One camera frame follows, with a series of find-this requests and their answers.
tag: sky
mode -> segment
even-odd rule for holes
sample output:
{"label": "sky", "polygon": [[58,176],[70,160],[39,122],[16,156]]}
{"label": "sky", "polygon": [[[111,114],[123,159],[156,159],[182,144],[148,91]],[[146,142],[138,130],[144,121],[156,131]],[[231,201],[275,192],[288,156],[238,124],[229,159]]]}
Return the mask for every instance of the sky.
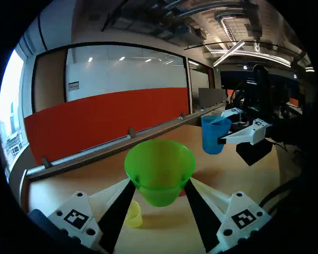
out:
{"label": "sky", "polygon": [[14,50],[8,61],[0,89],[0,121],[5,123],[7,135],[11,132],[11,103],[13,111],[17,112],[19,105],[19,85],[24,62]]}

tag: pipe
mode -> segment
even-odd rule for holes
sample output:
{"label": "pipe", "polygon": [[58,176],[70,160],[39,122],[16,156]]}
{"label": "pipe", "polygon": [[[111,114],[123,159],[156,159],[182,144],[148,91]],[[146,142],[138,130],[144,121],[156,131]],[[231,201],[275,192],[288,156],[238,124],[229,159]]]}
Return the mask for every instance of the pipe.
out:
{"label": "pipe", "polygon": [[245,18],[246,15],[243,12],[226,12],[226,13],[221,13],[221,14],[216,14],[215,19],[222,25],[227,37],[232,41],[232,44],[236,44],[236,39],[229,28],[229,26],[225,23],[226,19],[233,19],[233,18]]}
{"label": "pipe", "polygon": [[170,10],[170,9],[172,9],[173,7],[175,7],[175,6],[179,5],[179,4],[182,4],[182,3],[184,3],[184,2],[186,2],[186,0],[175,0],[175,1],[173,1],[172,3],[169,3],[169,4],[165,5],[165,6],[163,7],[163,9],[164,9],[164,10]]}
{"label": "pipe", "polygon": [[243,6],[239,3],[235,3],[235,2],[223,2],[223,3],[211,3],[211,4],[206,4],[203,6],[198,6],[196,8],[190,9],[186,12],[180,13],[179,15],[177,15],[177,19],[183,19],[186,18],[188,16],[200,13],[200,12],[204,12],[204,11],[212,11],[215,10],[217,8],[242,8]]}

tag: window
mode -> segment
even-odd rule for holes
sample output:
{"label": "window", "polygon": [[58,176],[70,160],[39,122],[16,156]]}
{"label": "window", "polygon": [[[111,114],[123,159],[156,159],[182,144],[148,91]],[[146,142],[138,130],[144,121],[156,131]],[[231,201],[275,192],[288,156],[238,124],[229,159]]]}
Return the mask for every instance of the window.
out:
{"label": "window", "polygon": [[182,57],[138,47],[84,46],[68,50],[66,98],[120,91],[187,87]]}
{"label": "window", "polygon": [[24,61],[14,50],[8,61],[0,89],[0,137],[9,173],[13,159],[26,141],[23,140],[18,115],[19,86]]}
{"label": "window", "polygon": [[192,86],[192,106],[193,112],[202,108],[199,98],[199,88],[214,88],[213,69],[189,60],[191,86]]}

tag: ceiling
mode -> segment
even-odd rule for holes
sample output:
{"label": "ceiling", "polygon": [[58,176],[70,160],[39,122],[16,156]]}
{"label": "ceiling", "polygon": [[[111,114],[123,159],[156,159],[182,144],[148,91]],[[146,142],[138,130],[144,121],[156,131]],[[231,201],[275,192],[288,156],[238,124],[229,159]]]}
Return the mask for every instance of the ceiling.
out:
{"label": "ceiling", "polygon": [[[185,12],[210,5],[218,7],[179,18]],[[86,0],[81,2],[78,12],[92,22],[99,22],[102,30],[118,28],[150,34],[184,48],[209,44],[211,50],[228,50],[234,45],[230,41],[243,39],[248,42],[241,50],[257,52],[258,49],[259,53],[281,57],[294,62],[293,69],[311,65],[294,31],[266,0]],[[201,36],[195,35],[198,29]],[[204,57],[214,61],[220,57],[204,48]],[[252,56],[232,56],[222,64],[255,61],[287,68]]]}

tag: green plastic cup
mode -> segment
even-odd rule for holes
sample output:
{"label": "green plastic cup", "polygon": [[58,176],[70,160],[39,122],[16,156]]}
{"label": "green plastic cup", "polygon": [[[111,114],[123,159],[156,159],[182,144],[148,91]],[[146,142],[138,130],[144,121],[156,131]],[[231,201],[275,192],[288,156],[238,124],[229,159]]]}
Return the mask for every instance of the green plastic cup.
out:
{"label": "green plastic cup", "polygon": [[192,152],[173,140],[148,140],[133,147],[125,170],[144,199],[153,206],[172,204],[195,169]]}

